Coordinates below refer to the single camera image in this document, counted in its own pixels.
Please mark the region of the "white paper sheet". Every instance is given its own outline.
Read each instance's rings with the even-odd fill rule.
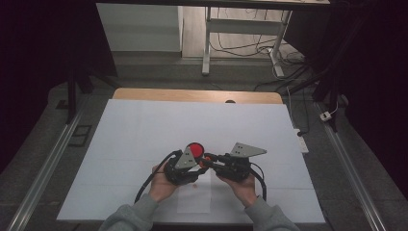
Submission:
[[[210,213],[211,201],[211,172],[198,177],[194,183],[181,186],[178,190],[177,213],[205,214]]]
[[[58,219],[105,219],[132,204],[151,168],[193,141],[214,154],[230,152],[237,141],[266,149],[250,161],[264,170],[268,203],[279,204],[294,222],[324,222],[285,105],[137,100],[108,102]],[[154,221],[250,223],[229,187],[208,172],[210,189],[204,190],[207,182],[198,198],[183,202],[180,194],[189,192],[175,193]]]

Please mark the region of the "red button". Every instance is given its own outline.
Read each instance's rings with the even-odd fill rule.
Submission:
[[[194,158],[200,158],[204,154],[204,147],[198,142],[190,143],[189,148]]]

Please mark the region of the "metal bracket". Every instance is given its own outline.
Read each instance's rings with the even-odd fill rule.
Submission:
[[[237,142],[235,143],[230,155],[232,157],[247,158],[265,153],[267,153],[265,149]]]
[[[197,163],[195,162],[194,157],[192,156],[192,152],[189,147],[186,147],[184,150],[183,155],[181,155],[180,159],[178,160],[175,168],[176,169],[183,169],[183,168],[190,168],[196,166]]]

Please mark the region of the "black wall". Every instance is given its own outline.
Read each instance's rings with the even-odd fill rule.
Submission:
[[[345,113],[408,198],[408,17],[403,1],[378,1],[343,61]]]
[[[47,105],[48,92],[73,69],[115,75],[94,3],[0,3],[0,170],[10,162]]]

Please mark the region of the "gray sleeve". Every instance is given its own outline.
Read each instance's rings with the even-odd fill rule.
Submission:
[[[150,195],[144,194],[134,204],[122,205],[101,225],[99,231],[144,231],[153,226],[152,216],[159,204]]]
[[[286,218],[279,206],[270,207],[261,197],[246,208],[245,212],[254,222],[254,231],[299,231],[299,228]]]

